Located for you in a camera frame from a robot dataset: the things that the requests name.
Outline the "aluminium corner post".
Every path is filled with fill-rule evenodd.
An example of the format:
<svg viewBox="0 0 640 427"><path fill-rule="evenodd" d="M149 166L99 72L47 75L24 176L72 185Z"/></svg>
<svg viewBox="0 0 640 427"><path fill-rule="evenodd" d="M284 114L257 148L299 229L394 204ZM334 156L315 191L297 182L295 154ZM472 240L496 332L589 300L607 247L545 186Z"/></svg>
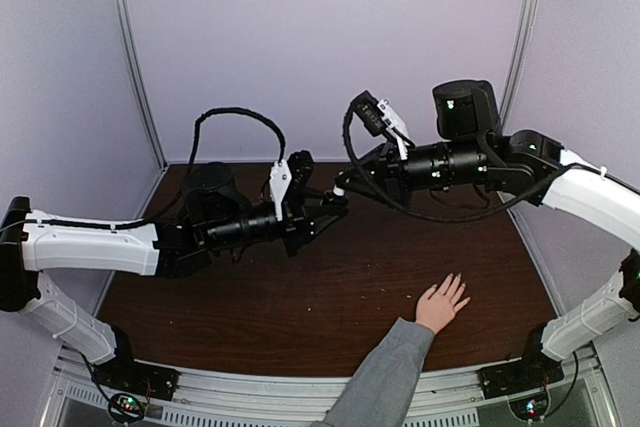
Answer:
<svg viewBox="0 0 640 427"><path fill-rule="evenodd" d="M113 0L120 29L120 36L124 48L126 65L137 108L140 112L143 130L149 142L152 155L157 167L164 170L167 167L166 157L161 146L159 133L151 112L143 72L139 60L133 26L129 11L128 0Z"/></svg>
<svg viewBox="0 0 640 427"><path fill-rule="evenodd" d="M507 126L510 114L514 108L526 60L527 48L536 20L538 5L539 0L521 0L516 36L499 108L503 128Z"/></svg>

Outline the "aluminium front frame rail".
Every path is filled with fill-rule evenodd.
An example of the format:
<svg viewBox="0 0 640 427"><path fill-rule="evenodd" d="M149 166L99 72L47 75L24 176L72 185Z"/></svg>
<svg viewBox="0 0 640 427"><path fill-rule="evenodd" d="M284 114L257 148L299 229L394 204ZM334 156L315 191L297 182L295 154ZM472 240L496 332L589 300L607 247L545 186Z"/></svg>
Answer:
<svg viewBox="0 0 640 427"><path fill-rule="evenodd" d="M510 407L548 395L545 426L617 426L620 421L593 347L563 364L564 379L546 388L485 399L478 367L422 374L409 426L530 426ZM260 377L181 369L171 401L152 400L144 426L307 426L321 419L344 388L343 378ZM42 426L113 426L107 388L97 389L81 358L60 351L41 416Z"/></svg>

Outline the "person's bare hand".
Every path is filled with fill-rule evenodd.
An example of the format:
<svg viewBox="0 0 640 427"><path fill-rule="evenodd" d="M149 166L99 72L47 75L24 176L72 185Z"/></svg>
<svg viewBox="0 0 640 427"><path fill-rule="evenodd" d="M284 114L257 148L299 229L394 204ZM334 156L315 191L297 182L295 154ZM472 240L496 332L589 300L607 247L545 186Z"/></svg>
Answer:
<svg viewBox="0 0 640 427"><path fill-rule="evenodd" d="M471 301L465 297L466 283L462 274L449 274L439 285L432 285L419 298L415 322L438 334Z"/></svg>

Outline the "right aluminium corner post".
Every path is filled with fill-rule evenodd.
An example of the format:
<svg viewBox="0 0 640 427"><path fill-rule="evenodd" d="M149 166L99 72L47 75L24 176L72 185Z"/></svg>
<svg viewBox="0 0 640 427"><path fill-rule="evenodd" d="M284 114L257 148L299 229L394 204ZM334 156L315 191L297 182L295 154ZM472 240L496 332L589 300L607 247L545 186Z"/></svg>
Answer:
<svg viewBox="0 0 640 427"><path fill-rule="evenodd" d="M510 114L514 108L526 60L527 48L536 20L538 5L539 0L521 0L516 36L499 108L503 128L507 126Z"/></svg>

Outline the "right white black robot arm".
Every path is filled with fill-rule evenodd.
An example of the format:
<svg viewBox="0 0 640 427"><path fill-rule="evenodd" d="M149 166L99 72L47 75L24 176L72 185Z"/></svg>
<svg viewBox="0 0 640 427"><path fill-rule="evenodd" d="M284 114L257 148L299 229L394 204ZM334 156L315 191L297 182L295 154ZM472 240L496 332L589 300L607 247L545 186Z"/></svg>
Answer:
<svg viewBox="0 0 640 427"><path fill-rule="evenodd" d="M417 146L385 100L364 91L343 120L349 167L333 193L358 193L410 217L414 192L472 185L583 219L624 241L630 252L596 293L535 328L513 366L519 387L535 387L574 351L617 324L639 318L639 192L533 130L502 132L486 80L456 80L432 90L440 142Z"/></svg>

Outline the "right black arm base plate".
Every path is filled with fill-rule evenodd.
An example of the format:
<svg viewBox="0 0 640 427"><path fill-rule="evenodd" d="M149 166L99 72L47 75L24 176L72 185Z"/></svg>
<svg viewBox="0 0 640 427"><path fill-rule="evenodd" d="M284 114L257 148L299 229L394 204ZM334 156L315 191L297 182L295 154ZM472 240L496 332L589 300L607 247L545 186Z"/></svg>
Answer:
<svg viewBox="0 0 640 427"><path fill-rule="evenodd" d="M540 364L520 359L481 368L478 377L484 398L493 399L559 382L564 379L564 371L559 362Z"/></svg>

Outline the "right round controller board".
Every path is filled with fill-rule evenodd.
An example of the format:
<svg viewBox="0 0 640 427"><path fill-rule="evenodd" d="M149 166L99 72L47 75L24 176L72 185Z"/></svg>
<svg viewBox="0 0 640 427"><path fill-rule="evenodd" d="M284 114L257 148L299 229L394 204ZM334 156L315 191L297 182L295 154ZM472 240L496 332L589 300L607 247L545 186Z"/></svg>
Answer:
<svg viewBox="0 0 640 427"><path fill-rule="evenodd" d="M549 407L545 396L516 399L510 403L513 415L521 421L534 421L544 416Z"/></svg>

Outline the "left aluminium corner post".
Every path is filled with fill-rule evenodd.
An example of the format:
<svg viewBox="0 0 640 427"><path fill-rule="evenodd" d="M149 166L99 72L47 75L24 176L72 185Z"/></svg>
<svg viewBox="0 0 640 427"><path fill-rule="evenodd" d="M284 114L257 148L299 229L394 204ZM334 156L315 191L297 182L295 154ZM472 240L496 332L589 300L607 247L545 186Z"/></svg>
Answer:
<svg viewBox="0 0 640 427"><path fill-rule="evenodd" d="M159 133L151 112L143 72L139 60L133 26L129 11L128 0L113 0L120 29L120 36L124 48L126 65L137 108L140 112L143 130L149 142L152 155L157 167L164 170L167 167L166 157L161 146Z"/></svg>

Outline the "white capped nail polish bottle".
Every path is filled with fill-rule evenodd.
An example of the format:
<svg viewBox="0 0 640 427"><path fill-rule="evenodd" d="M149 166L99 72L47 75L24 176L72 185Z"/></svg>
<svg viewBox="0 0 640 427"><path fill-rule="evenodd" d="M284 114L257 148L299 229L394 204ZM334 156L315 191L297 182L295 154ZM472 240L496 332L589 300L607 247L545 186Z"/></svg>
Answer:
<svg viewBox="0 0 640 427"><path fill-rule="evenodd" d="M348 198L343 189L334 186L331 190L325 192L323 202L329 206L346 207L348 205Z"/></svg>

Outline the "left round controller board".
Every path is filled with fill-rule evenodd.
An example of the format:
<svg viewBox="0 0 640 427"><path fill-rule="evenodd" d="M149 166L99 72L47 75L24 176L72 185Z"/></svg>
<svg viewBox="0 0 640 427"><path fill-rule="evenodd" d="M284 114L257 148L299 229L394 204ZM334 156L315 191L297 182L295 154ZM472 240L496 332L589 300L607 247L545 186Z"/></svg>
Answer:
<svg viewBox="0 0 640 427"><path fill-rule="evenodd" d="M138 422L145 417L142 403L125 393L116 393L109 399L107 412L120 423Z"/></svg>

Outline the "grey sleeved forearm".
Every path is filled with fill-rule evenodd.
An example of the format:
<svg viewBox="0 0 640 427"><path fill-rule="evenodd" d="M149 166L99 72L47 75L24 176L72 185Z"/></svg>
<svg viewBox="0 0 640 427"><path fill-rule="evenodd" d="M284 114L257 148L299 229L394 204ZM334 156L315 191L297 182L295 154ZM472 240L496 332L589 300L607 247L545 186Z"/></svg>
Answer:
<svg viewBox="0 0 640 427"><path fill-rule="evenodd" d="M315 426L402 426L435 333L396 320Z"/></svg>

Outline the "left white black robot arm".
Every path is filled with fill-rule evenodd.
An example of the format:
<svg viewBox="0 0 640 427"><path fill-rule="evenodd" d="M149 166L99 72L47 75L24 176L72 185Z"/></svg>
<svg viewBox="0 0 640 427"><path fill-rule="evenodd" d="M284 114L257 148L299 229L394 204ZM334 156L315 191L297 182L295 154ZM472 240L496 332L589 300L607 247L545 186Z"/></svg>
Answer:
<svg viewBox="0 0 640 427"><path fill-rule="evenodd" d="M80 308L46 276L50 269L111 270L183 278L223 251L280 240L289 256L347 213L346 194L308 187L313 164L296 155L275 163L269 198L253 203L232 169L212 162L188 173L174 219L126 224L64 218L34 210L26 197L10 203L1 224L1 309L33 316L53 337L83 354L123 391L144 380L120 329Z"/></svg>

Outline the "round controller board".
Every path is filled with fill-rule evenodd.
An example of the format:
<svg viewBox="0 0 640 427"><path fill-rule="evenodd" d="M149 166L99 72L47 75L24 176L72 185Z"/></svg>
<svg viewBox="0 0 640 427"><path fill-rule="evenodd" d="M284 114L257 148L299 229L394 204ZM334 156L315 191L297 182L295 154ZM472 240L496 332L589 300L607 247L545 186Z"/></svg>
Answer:
<svg viewBox="0 0 640 427"><path fill-rule="evenodd" d="M142 403L125 393L116 393L109 399L107 412L120 423L138 422L145 417Z"/></svg>
<svg viewBox="0 0 640 427"><path fill-rule="evenodd" d="M516 399L510 403L513 415L521 421L534 421L544 416L549 407L545 396Z"/></svg>

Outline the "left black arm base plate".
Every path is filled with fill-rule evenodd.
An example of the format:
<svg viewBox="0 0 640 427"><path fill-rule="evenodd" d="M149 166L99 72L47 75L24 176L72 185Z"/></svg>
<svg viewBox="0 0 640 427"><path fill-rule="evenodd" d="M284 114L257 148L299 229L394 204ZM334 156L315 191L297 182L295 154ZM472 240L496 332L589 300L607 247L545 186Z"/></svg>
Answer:
<svg viewBox="0 0 640 427"><path fill-rule="evenodd" d="M164 401L173 399L179 377L175 369L144 363L135 363L131 368L103 364L95 368L95 373L100 385Z"/></svg>

